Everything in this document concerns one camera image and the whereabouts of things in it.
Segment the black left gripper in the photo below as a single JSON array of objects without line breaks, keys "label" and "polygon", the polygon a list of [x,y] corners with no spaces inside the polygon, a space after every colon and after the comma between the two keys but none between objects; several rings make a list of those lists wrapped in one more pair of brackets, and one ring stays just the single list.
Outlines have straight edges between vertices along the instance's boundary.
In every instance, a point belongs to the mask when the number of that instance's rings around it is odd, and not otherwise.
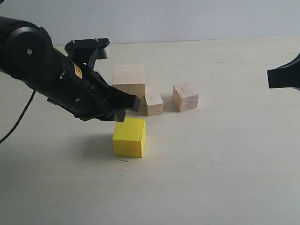
[{"label": "black left gripper", "polygon": [[35,79],[32,88],[47,97],[48,102],[60,106],[82,121],[97,119],[123,122],[125,110],[138,112],[141,100],[109,86],[94,71],[98,52],[85,59],[76,59],[74,53],[65,56],[55,51],[50,69],[41,79]]}]

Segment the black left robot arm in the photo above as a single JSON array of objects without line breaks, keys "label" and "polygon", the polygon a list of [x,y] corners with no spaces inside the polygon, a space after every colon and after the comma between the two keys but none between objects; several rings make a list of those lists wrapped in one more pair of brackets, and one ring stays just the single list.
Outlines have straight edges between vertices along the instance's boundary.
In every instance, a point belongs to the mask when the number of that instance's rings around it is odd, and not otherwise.
[{"label": "black left robot arm", "polygon": [[43,27],[0,19],[1,71],[83,121],[122,122],[126,110],[140,108],[138,96],[108,85],[94,70],[97,60],[108,57],[109,44],[107,38],[73,40],[60,52]]}]

